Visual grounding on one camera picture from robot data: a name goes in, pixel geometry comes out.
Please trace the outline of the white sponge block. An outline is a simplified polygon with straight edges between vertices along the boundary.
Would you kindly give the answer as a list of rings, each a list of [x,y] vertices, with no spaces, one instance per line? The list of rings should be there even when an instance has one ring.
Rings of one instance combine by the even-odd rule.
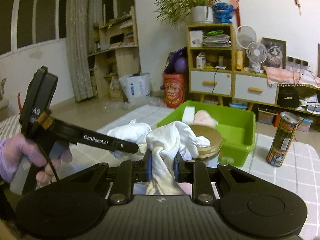
[[[184,109],[181,122],[187,125],[192,125],[194,123],[194,116],[195,116],[195,107],[187,106]]]

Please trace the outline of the wooden cabinet white drawers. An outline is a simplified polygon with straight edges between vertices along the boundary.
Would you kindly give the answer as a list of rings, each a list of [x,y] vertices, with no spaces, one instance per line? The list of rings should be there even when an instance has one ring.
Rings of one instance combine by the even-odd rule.
[[[319,91],[318,87],[309,84],[276,83],[267,74],[256,74],[250,71],[236,70],[236,31],[232,24],[192,24],[187,26],[187,32],[222,30],[231,38],[228,47],[193,47],[191,35],[187,35],[187,52],[189,68],[189,91],[200,94],[200,101],[204,102],[206,95],[212,94],[218,97],[220,105],[224,98],[231,98],[248,103],[251,110],[255,104],[281,107],[279,102],[279,89],[281,87],[302,87]],[[196,57],[204,53],[209,56],[223,56],[225,69],[221,68],[197,68]]]

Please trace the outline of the pink plush toy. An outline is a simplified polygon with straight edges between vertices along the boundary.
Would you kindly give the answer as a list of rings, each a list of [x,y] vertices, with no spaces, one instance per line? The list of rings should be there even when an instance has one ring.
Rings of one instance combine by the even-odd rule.
[[[212,118],[212,116],[207,111],[199,110],[194,116],[193,124],[215,128],[218,124],[218,121]]]

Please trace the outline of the framed cat picture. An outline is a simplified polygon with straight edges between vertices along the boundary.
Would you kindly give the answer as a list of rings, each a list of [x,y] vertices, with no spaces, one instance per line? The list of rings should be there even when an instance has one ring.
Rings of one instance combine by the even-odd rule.
[[[261,41],[267,49],[267,58],[263,66],[285,69],[286,41],[266,37],[263,37]]]

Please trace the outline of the blue stitch plush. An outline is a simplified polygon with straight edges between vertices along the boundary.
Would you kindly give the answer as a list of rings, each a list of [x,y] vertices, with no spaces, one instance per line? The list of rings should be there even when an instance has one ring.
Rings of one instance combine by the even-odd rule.
[[[212,6],[214,22],[219,24],[231,24],[235,8],[227,3],[217,2]]]

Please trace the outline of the pink table runner cloth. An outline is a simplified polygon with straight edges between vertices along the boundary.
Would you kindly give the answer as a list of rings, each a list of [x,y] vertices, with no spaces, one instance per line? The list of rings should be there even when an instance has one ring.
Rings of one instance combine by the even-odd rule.
[[[319,89],[319,77],[314,77],[310,72],[301,70],[286,70],[282,68],[263,67],[269,85],[280,86],[307,86]]]

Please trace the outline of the white cloth glove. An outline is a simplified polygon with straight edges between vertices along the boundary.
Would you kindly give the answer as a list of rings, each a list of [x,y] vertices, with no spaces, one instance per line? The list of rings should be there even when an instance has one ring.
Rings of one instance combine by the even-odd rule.
[[[207,138],[196,136],[190,126],[181,121],[152,130],[148,124],[132,120],[127,125],[109,130],[106,135],[138,145],[135,154],[112,152],[114,157],[122,161],[141,160],[147,150],[152,152],[152,177],[146,188],[147,195],[185,194],[174,178],[173,165],[177,152],[184,160],[189,160],[199,156],[199,147],[210,145]]]

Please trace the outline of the small white desk fan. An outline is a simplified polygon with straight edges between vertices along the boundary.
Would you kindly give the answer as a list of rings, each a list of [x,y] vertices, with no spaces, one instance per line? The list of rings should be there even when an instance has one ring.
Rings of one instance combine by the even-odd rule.
[[[252,69],[255,73],[260,73],[261,64],[267,59],[267,49],[260,42],[251,42],[246,50],[247,57],[252,63]]]

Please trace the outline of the black bag in cabinet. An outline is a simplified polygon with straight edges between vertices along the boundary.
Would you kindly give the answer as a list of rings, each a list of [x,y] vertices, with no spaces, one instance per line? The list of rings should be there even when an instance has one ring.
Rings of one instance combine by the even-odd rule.
[[[281,107],[299,107],[299,92],[291,86],[280,87],[277,104]]]

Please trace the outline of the wooden bookshelf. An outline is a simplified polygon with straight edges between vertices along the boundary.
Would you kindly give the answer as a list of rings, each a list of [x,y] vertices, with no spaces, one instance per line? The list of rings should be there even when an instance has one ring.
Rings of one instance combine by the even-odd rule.
[[[108,22],[94,23],[94,49],[89,52],[93,92],[98,98],[105,96],[123,100],[120,87],[111,88],[112,81],[140,72],[140,57],[136,10]]]

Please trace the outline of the purple ball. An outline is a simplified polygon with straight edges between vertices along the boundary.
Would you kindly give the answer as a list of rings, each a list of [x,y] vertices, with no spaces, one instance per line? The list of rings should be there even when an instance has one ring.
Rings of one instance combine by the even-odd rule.
[[[174,68],[175,68],[175,72],[178,74],[182,74],[184,73],[187,68],[188,68],[188,64],[187,64],[187,60],[184,57],[179,57],[174,64]]]

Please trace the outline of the tall black snack can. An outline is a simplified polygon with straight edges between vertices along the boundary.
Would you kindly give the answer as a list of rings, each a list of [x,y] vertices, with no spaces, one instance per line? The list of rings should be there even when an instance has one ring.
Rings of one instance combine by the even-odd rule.
[[[266,161],[275,167],[280,167],[289,151],[295,135],[299,118],[290,112],[281,112],[280,120]]]

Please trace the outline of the white paper bag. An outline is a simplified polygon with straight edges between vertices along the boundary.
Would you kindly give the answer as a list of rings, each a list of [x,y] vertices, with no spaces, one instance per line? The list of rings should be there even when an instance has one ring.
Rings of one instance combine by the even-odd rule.
[[[149,96],[151,93],[150,73],[129,74],[119,78],[127,100]]]

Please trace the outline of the green plastic bin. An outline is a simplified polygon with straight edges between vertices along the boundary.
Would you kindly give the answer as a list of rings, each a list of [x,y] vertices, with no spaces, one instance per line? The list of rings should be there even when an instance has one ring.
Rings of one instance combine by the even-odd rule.
[[[207,111],[218,122],[216,129],[225,139],[219,161],[237,167],[244,166],[249,153],[255,148],[255,114],[248,110],[189,100],[158,122],[157,127],[181,121],[185,107]]]

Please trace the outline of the potted green plant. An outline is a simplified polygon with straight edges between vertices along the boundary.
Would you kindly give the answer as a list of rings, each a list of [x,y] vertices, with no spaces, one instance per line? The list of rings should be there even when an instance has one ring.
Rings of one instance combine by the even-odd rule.
[[[176,28],[187,20],[194,23],[212,23],[212,6],[219,0],[155,0],[156,20]]]

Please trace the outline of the grey window curtain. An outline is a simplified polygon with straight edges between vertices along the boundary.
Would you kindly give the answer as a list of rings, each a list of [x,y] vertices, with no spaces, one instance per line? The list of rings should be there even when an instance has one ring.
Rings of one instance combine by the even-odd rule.
[[[101,21],[101,0],[67,0],[67,57],[74,98],[77,102],[94,96],[88,55],[94,50],[93,25]]]

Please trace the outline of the grey checked tablecloth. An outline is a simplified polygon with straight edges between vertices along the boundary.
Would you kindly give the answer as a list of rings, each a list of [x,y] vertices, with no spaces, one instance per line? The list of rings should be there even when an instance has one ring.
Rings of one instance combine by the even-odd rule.
[[[174,110],[166,107],[145,105],[130,111],[116,120],[100,116],[98,118],[100,133],[128,124],[132,120],[148,124],[152,129],[157,123]],[[255,135],[255,149],[249,153],[242,170],[259,178],[274,183],[293,193],[298,194],[307,204],[308,216],[302,228],[302,239],[314,239],[319,236],[319,155],[308,144],[293,142],[281,167],[271,166],[266,162],[266,156],[273,139],[262,133]],[[71,147],[73,161],[63,164],[58,172],[60,178],[74,174],[100,161],[117,166],[120,159],[111,153],[79,144]]]

